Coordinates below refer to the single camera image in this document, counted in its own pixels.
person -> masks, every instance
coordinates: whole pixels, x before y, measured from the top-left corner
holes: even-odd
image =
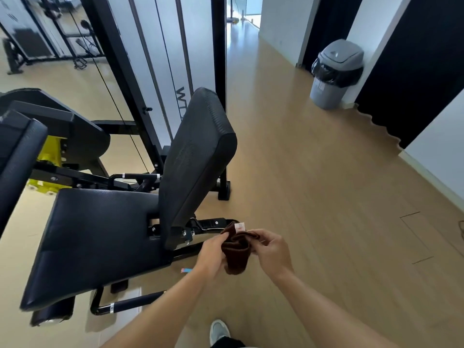
[[[280,235],[264,229],[251,232],[260,236],[258,240],[249,241],[253,252],[259,257],[261,268],[281,290],[317,347],[398,348],[396,344],[303,283],[293,271],[289,247]],[[225,264],[221,244],[226,238],[227,233],[205,241],[193,270],[103,347],[174,347],[202,290]],[[245,347],[241,341],[230,337],[229,329],[220,320],[211,325],[210,343],[214,348]]]

black curtain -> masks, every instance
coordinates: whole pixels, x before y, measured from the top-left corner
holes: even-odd
[[[411,0],[356,102],[408,146],[464,87],[464,0]]]
[[[311,65],[332,41],[346,39],[362,0],[320,0],[308,45],[303,57],[303,68]]]

black pants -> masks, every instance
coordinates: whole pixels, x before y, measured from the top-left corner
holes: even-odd
[[[242,341],[229,337],[222,337],[211,348],[243,348],[246,347]]]

hand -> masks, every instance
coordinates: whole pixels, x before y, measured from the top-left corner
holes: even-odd
[[[273,282],[288,273],[293,273],[289,246],[282,236],[263,229],[249,232],[259,234],[259,240],[248,237],[247,239],[258,255],[263,271]]]
[[[225,255],[221,250],[221,245],[228,236],[227,232],[218,234],[205,241],[201,247],[194,270],[204,273],[208,281],[213,280],[225,264]]]

white sneaker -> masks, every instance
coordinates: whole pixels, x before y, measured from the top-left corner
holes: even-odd
[[[209,344],[212,347],[222,337],[230,337],[227,325],[222,320],[214,320],[209,329]]]

